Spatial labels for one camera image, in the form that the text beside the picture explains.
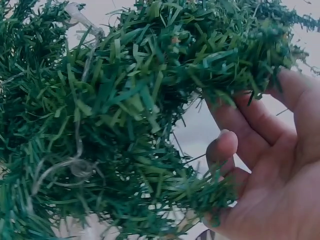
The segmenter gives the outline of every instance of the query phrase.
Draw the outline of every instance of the artificial christmas tree branch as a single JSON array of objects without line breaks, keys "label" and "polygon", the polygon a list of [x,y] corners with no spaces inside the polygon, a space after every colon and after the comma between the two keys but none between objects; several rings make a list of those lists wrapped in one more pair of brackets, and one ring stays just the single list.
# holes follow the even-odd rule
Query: artificial christmas tree branch
[{"label": "artificial christmas tree branch", "polygon": [[[261,98],[281,67],[305,61],[293,25],[320,26],[279,0],[149,0],[104,36],[83,5],[34,12],[35,2],[0,5],[4,240],[58,239],[62,219],[85,226],[92,213],[118,239],[178,238],[195,222],[168,218],[176,209],[218,217],[237,199],[232,179],[219,181],[219,169],[199,177],[169,141],[185,104],[203,93],[216,106]],[[70,50],[66,31],[78,22],[88,31]]]}]

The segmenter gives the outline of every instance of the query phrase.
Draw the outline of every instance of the finger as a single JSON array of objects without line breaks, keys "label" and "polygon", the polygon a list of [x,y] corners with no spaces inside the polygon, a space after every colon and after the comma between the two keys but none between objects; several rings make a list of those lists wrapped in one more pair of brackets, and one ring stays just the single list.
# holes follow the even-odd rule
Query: finger
[{"label": "finger", "polygon": [[253,100],[248,106],[250,96],[243,95],[235,103],[251,128],[273,146],[283,134],[292,130],[275,115],[271,114],[262,101]]},{"label": "finger", "polygon": [[235,167],[233,155],[238,147],[238,138],[234,132],[222,130],[220,136],[206,149],[206,161],[209,169],[220,168],[220,174],[226,175]]},{"label": "finger", "polygon": [[261,155],[270,148],[268,142],[250,127],[238,109],[227,105],[212,108],[208,101],[207,104],[218,127],[228,129],[236,134],[238,138],[236,153],[252,170]]},{"label": "finger", "polygon": [[297,135],[310,138],[320,131],[320,82],[287,69],[278,74],[282,92],[275,87],[269,93],[294,113]]}]

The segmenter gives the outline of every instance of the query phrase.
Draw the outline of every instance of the artificial pine garland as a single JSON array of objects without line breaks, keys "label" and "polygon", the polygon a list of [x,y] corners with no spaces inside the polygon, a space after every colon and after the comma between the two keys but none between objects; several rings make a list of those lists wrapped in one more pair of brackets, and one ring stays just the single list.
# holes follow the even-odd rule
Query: artificial pine garland
[{"label": "artificial pine garland", "polygon": [[184,105],[203,93],[214,104],[260,98],[279,68],[305,62],[293,25],[320,27],[280,0],[139,0],[114,13],[107,36],[87,26],[69,50],[67,2],[38,12],[36,0],[9,2],[0,1],[1,240],[56,240],[62,219],[85,225],[92,213],[118,239],[176,239],[194,222],[180,229],[173,209],[218,216],[236,199],[232,181],[219,169],[199,177],[169,141]]}]

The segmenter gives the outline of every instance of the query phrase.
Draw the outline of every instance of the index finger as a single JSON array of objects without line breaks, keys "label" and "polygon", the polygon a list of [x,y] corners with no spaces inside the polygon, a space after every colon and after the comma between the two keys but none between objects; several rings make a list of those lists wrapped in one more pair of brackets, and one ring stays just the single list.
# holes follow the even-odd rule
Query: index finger
[{"label": "index finger", "polygon": [[269,93],[294,113],[298,137],[320,134],[320,82],[288,69],[278,74],[282,92],[273,88]]}]

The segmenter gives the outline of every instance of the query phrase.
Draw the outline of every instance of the hand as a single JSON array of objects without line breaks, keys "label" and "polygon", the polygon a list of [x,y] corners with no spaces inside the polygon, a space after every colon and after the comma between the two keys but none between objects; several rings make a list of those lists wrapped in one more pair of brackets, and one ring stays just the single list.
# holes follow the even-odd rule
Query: hand
[{"label": "hand", "polygon": [[[206,152],[209,165],[222,164],[224,177],[237,182],[238,202],[220,215],[213,228],[230,240],[320,239],[320,82],[283,70],[283,93],[269,93],[294,114],[295,129],[270,114],[260,101],[235,99],[234,109],[211,113],[221,132]],[[235,167],[237,153],[248,173]]]}]

